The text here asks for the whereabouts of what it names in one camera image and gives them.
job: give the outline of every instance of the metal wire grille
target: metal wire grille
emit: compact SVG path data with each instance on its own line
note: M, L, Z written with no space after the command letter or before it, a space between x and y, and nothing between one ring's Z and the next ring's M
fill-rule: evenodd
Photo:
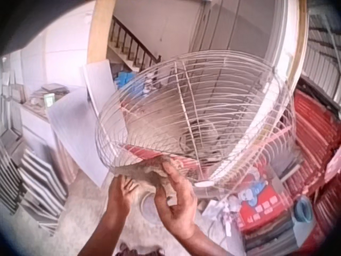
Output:
M291 102L262 59L185 54L139 73L111 97L99 116L98 153L109 168L170 154L188 178L233 189L251 166L293 145Z

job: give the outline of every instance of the floor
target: floor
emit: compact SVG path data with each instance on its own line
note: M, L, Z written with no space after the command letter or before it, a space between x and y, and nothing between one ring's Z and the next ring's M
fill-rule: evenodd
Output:
M63 212L58 231L53 237L40 229L22 208L14 216L10 216L1 204L0 230L22 255L77 255L101 218L111 179L110 173L100 189L83 172L79 172L76 181L69 188L66 211ZM188 255L164 227L154 226L144 219L139 209L140 199L141 196L135 199L120 240L131 248L140 248L142 253L153 247L162 247L166 255ZM197 214L196 223L207 233L212 222ZM211 238L219 243L223 238L222 227L212 230Z

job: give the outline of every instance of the human hand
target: human hand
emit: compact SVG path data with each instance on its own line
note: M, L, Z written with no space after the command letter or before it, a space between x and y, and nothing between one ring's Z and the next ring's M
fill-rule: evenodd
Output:
M194 223L198 199L192 184L168 162L163 162L170 184L176 192L177 205L168 206L163 186L156 189L155 205L165 228L179 240L191 238L198 227Z
M127 217L137 187L138 184L123 175L114 177L109 187L106 213L115 217Z

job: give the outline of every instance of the staircase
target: staircase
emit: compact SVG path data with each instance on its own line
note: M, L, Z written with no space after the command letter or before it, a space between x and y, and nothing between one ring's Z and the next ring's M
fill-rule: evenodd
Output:
M108 46L135 72L161 62L161 56L156 58L115 16L112 16Z

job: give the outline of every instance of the blue object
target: blue object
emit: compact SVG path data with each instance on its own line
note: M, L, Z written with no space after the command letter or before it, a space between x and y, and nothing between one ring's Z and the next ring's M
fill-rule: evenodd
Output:
M121 89L124 87L128 82L134 79L136 73L134 72L119 72L117 77L115 78L115 83L117 84L117 89ZM135 86L131 86L128 90L129 94L140 95L143 91L143 83L141 84L134 84Z
M294 206L294 216L299 222L309 223L313 220L313 207L308 197L301 196Z
M258 198L257 196L263 191L263 189L266 187L266 182L265 181L260 181L255 184L253 184L250 189L252 191L252 194L254 195L254 198L249 200L249 205L251 207L255 207L258 203Z

